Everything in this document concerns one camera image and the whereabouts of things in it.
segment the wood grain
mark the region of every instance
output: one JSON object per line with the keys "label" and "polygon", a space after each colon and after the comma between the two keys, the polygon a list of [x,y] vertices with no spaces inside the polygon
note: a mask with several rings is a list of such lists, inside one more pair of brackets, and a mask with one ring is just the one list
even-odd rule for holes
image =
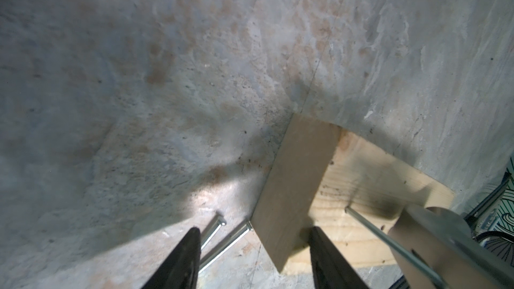
{"label": "wood grain", "polygon": [[323,229],[352,267],[393,264],[389,247],[344,213],[387,232],[406,203],[447,208],[453,192],[364,138],[295,114],[252,217],[277,270],[312,272],[306,239]]}

